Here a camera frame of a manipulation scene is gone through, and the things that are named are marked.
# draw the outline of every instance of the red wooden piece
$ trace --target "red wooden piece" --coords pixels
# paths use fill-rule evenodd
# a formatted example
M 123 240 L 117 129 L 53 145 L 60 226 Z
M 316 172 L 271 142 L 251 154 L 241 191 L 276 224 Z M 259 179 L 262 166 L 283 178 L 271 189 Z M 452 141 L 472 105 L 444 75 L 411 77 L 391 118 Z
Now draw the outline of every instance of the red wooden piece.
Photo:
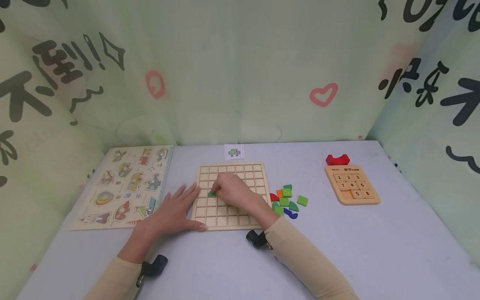
M 280 201 L 277 195 L 270 193 L 270 200 L 272 201 Z
M 329 154 L 325 161 L 329 166 L 342 166 L 348 165 L 348 163 L 350 162 L 350 158 L 346 154 L 343 154 L 342 156 L 337 158 L 334 158 L 331 154 Z

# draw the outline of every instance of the white table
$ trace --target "white table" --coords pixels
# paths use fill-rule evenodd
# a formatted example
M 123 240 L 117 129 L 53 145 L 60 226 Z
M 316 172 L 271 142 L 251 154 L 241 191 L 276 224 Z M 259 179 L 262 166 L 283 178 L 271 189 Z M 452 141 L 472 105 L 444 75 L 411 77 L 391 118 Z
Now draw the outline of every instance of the white table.
M 344 153 L 363 168 L 379 205 L 342 206 L 336 200 L 325 158 Z M 199 164 L 223 162 L 223 155 L 223 145 L 175 147 L 166 190 L 195 181 Z M 361 299 L 480 299 L 480 270 L 378 142 L 247 144 L 245 156 L 265 164 L 271 191 L 292 184 L 294 193 L 310 199 L 290 221 Z M 81 299 L 127 240 L 131 229 L 68 231 L 85 194 L 18 299 Z M 252 247 L 246 233 L 188 232 L 164 241 L 150 261 L 163 254 L 168 265 L 159 278 L 146 281 L 138 299 L 313 299 L 268 250 Z

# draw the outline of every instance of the wooden grid board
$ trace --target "wooden grid board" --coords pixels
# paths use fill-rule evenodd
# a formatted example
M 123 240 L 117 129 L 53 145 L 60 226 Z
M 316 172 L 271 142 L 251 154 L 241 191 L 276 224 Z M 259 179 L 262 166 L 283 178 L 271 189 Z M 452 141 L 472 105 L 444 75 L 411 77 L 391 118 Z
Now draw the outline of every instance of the wooden grid board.
M 359 166 L 326 166 L 325 172 L 341 204 L 363 205 L 380 203 L 380 197 Z
M 227 205 L 217 196 L 208 196 L 218 174 L 223 172 L 235 173 L 253 192 L 262 195 L 268 205 L 272 206 L 263 163 L 201 165 L 197 173 L 197 184 L 201 189 L 193 202 L 191 219 L 204 223 L 209 231 L 260 229 L 257 221 L 243 209 Z

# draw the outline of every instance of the wooden puzzle board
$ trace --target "wooden puzzle board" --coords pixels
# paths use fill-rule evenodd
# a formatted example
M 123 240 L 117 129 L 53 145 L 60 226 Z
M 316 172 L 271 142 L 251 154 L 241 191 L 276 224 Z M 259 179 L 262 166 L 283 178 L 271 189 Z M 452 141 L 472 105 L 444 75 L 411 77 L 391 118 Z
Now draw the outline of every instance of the wooden puzzle board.
M 158 209 L 173 146 L 112 148 L 70 230 L 134 227 Z
M 201 165 L 197 173 L 197 184 L 201 189 L 193 202 L 191 219 L 206 224 L 209 231 L 260 229 L 257 221 L 243 209 L 227 205 L 217 196 L 208 196 L 218 174 L 222 172 L 235 173 L 253 192 L 262 195 L 268 205 L 272 206 L 263 163 Z
M 341 204 L 362 205 L 380 203 L 380 197 L 359 166 L 326 166 L 325 172 Z

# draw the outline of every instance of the beige sleeve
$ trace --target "beige sleeve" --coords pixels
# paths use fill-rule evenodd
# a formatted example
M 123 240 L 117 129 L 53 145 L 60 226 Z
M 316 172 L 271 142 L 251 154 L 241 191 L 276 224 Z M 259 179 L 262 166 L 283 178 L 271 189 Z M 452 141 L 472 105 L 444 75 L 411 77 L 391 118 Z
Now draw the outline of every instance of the beige sleeve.
M 265 231 L 274 256 L 321 300 L 358 300 L 340 271 L 284 217 Z
M 136 284 L 141 270 L 141 264 L 129 263 L 115 256 L 85 300 L 133 300 L 138 291 Z

